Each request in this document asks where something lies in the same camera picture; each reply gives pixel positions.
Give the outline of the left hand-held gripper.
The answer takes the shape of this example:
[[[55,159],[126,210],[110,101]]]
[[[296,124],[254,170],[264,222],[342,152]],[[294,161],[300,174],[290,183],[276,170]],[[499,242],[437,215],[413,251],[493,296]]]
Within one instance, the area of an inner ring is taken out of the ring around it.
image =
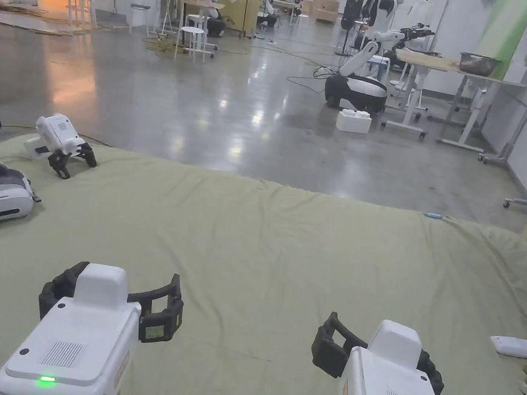
[[[45,283],[41,321],[0,369],[0,395],[121,395],[139,341],[171,340],[184,308],[177,273],[127,294],[125,270],[87,261]],[[153,312],[161,298],[166,307]]]

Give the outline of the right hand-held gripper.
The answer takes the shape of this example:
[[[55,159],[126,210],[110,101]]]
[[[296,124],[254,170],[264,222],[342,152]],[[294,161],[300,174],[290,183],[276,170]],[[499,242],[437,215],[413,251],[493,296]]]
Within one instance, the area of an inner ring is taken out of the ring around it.
[[[341,334],[342,346],[333,340]],[[312,362],[333,378],[342,375],[341,395],[441,395],[442,375],[422,349],[416,330],[386,319],[369,344],[332,312],[317,330]]]

